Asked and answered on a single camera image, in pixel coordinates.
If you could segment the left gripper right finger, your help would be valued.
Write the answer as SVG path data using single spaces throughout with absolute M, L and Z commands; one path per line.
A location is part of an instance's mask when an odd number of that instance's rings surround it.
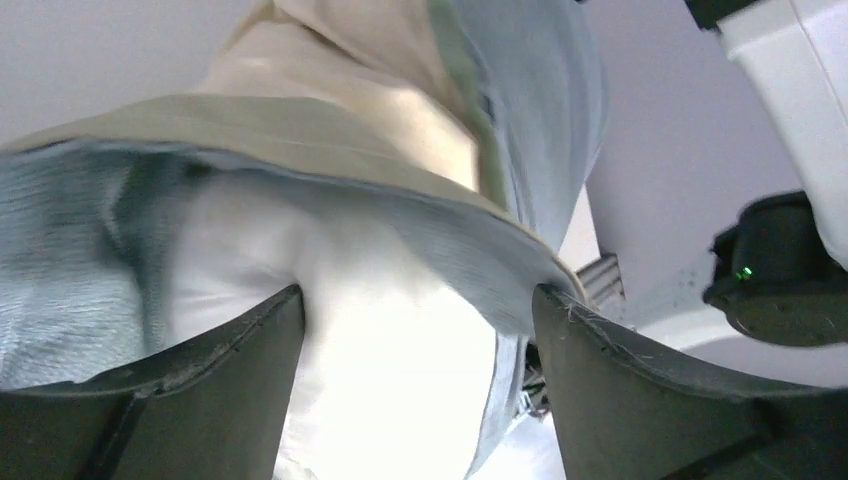
M 536 340 L 571 479 L 843 479 L 847 392 L 757 377 L 606 320 L 550 285 Z

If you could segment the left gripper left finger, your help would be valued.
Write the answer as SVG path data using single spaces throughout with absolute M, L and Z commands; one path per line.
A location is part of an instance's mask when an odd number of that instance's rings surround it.
M 291 286 L 83 382 L 1 395 L 5 479 L 268 479 L 304 338 Z

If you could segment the white pillow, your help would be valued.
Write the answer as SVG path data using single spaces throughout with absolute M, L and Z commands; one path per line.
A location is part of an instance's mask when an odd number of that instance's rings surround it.
M 477 450 L 496 335 L 362 198 L 253 176 L 189 202 L 167 339 L 215 328 L 297 284 L 306 335 L 278 479 L 462 479 Z

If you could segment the grey-blue pillowcase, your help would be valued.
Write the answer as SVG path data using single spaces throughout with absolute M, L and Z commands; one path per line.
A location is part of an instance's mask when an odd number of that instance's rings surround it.
M 362 198 L 496 335 L 472 477 L 518 408 L 540 284 L 607 114 L 575 1 L 268 1 L 191 92 L 1 152 L 1 395 L 99 374 L 167 339 L 189 202 L 253 176 Z

